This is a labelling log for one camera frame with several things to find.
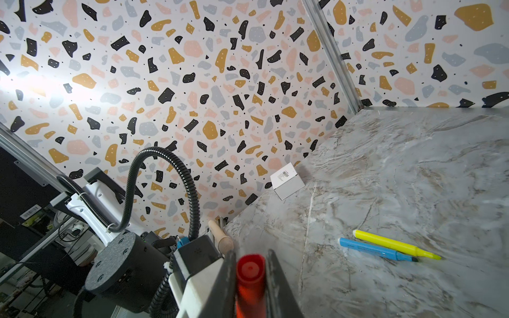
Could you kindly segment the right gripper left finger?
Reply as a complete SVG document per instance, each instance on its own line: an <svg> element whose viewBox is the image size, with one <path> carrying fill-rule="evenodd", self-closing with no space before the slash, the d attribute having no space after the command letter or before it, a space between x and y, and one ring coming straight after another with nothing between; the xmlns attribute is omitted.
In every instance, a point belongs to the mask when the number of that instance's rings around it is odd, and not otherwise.
<svg viewBox="0 0 509 318"><path fill-rule="evenodd" d="M219 274L212 286L208 299L202 308L199 318L203 317L236 317L235 298L237 290L237 256L230 250L223 260Z"/></svg>

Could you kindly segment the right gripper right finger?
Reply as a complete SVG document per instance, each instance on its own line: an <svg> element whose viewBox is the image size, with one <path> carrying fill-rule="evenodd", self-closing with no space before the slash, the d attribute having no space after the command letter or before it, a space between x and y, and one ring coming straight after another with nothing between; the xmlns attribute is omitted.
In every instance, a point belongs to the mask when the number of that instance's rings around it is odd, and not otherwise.
<svg viewBox="0 0 509 318"><path fill-rule="evenodd" d="M265 283L267 317L304 318L273 249L269 249L266 257Z"/></svg>

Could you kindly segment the red pen cap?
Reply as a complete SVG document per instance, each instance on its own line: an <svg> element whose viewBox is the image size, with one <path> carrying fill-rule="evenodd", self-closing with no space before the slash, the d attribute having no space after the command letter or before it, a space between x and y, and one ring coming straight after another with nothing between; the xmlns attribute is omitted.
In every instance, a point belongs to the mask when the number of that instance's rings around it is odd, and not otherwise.
<svg viewBox="0 0 509 318"><path fill-rule="evenodd" d="M237 317L266 317L265 273L261 254L248 254L237 262Z"/></svg>

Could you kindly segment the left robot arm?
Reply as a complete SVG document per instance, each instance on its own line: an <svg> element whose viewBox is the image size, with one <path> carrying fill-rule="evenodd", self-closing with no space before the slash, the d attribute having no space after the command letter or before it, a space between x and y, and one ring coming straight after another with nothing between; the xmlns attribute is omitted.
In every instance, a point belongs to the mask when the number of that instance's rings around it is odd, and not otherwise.
<svg viewBox="0 0 509 318"><path fill-rule="evenodd" d="M138 221L113 232L123 218L125 191L99 168L86 175L84 187L66 175L57 180L70 193L67 209L81 217L104 245L86 278L85 293L107 298L133 313L148 312L175 238L148 232Z"/></svg>

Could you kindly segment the blue highlighter pen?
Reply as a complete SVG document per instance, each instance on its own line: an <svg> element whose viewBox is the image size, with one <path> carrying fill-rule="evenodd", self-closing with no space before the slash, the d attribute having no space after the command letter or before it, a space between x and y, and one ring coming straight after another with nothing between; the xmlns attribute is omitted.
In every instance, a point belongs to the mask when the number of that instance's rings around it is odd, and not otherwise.
<svg viewBox="0 0 509 318"><path fill-rule="evenodd" d="M340 238L338 240L342 247L357 250L362 253L372 254L377 257L386 258L396 261L419 262L417 257L413 257L396 250L387 249L381 246L370 245L362 242L352 241L347 238Z"/></svg>

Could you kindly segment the yellow highlighter pen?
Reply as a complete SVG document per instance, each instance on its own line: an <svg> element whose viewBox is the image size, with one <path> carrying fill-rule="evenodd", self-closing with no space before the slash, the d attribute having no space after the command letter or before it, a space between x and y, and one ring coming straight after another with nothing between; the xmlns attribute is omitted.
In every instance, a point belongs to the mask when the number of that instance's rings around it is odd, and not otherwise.
<svg viewBox="0 0 509 318"><path fill-rule="evenodd" d="M362 241L374 243L375 245L396 250L400 253L409 254L413 257L426 257L434 260L441 260L441 257L439 255L420 249L417 246L410 245L405 242L396 241L391 238L386 238L372 233L368 233L365 231L360 231L359 229L353 231L353 236Z"/></svg>

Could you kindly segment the wooden stick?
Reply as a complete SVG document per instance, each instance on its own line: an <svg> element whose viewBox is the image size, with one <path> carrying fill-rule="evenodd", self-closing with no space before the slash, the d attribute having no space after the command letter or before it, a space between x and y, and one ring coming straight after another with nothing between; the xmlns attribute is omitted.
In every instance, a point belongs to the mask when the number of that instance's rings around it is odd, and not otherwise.
<svg viewBox="0 0 509 318"><path fill-rule="evenodd" d="M212 232L215 242L217 243L217 249L221 254L226 255L228 252L234 250L235 245L233 239L226 235L224 230L220 227L217 221L208 221L209 229Z"/></svg>

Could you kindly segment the white small box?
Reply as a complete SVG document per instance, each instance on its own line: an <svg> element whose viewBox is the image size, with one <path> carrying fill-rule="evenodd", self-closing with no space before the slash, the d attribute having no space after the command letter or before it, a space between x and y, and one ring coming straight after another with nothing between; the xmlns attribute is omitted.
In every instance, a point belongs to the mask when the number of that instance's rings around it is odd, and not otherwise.
<svg viewBox="0 0 509 318"><path fill-rule="evenodd" d="M298 175L292 163L283 166L270 176L273 189L276 195L285 200L305 186L305 183Z"/></svg>

